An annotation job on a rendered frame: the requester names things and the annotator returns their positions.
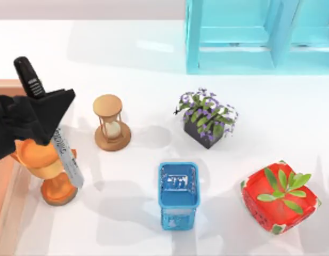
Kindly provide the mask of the red pot with green plant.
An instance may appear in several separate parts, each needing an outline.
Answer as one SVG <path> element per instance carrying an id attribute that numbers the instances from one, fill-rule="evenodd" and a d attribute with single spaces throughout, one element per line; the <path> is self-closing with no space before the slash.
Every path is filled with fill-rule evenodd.
<path id="1" fill-rule="evenodd" d="M 320 199 L 306 186 L 311 174 L 295 173 L 283 160 L 251 174 L 240 183 L 251 216 L 266 231 L 279 235 L 311 216 Z"/>

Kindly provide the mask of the orange trophy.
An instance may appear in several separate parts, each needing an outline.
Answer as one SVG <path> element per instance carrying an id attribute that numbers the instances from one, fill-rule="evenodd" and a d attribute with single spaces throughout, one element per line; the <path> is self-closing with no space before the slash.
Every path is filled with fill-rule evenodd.
<path id="1" fill-rule="evenodd" d="M 32 139 L 16 140 L 11 156 L 43 180 L 41 194 L 49 205 L 66 205 L 76 196 L 77 188 L 71 184 L 53 144 L 40 146 Z"/>

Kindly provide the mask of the grey marker with black cap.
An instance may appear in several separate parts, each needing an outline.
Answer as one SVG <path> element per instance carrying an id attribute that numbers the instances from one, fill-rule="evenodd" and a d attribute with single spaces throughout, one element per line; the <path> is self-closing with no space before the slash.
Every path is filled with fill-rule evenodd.
<path id="1" fill-rule="evenodd" d="M 13 63 L 27 96 L 35 99 L 45 99 L 46 96 L 50 95 L 44 89 L 41 80 L 38 78 L 28 58 L 18 57 Z M 75 187 L 81 188 L 84 184 L 84 178 L 61 128 L 57 127 L 54 130 L 51 143 L 55 146 L 55 151 L 71 183 Z"/>

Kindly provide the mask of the black pot with purple flowers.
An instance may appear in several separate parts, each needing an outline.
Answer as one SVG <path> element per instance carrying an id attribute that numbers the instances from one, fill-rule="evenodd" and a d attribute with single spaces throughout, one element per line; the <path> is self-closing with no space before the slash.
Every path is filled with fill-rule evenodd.
<path id="1" fill-rule="evenodd" d="M 232 134 L 239 116 L 235 107 L 221 104 L 216 94 L 205 88 L 182 94 L 173 114 L 182 111 L 184 131 L 206 149 Z"/>

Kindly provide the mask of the wooden hourglass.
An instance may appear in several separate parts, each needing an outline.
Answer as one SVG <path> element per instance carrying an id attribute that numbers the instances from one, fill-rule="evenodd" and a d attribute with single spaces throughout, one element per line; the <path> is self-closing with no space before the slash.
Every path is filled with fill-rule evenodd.
<path id="1" fill-rule="evenodd" d="M 94 134 L 95 143 L 105 151 L 119 151 L 131 141 L 131 130 L 122 121 L 122 101 L 114 94 L 97 97 L 93 111 L 98 116 L 100 125 Z"/>

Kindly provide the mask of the shallow salmon-coloured box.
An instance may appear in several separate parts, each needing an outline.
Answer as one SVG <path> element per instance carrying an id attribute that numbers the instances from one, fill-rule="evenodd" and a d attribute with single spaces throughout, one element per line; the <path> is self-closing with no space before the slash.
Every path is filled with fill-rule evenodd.
<path id="1" fill-rule="evenodd" d="M 12 156 L 0 160 L 0 256 L 14 256 L 30 174 Z"/>

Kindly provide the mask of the blue basket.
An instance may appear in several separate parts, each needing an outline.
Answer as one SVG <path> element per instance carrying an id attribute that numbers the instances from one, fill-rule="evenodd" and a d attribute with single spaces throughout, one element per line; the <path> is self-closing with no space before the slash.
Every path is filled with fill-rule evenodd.
<path id="1" fill-rule="evenodd" d="M 193 162 L 163 162 L 158 168 L 161 226 L 169 231 L 191 230 L 200 204 L 199 168 Z"/>

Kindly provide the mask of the light blue rack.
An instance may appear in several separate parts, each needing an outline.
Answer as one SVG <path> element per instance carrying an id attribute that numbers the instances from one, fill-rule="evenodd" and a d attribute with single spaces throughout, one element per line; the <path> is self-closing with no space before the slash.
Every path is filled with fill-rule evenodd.
<path id="1" fill-rule="evenodd" d="M 329 0 L 185 0 L 190 74 L 329 75 Z"/>

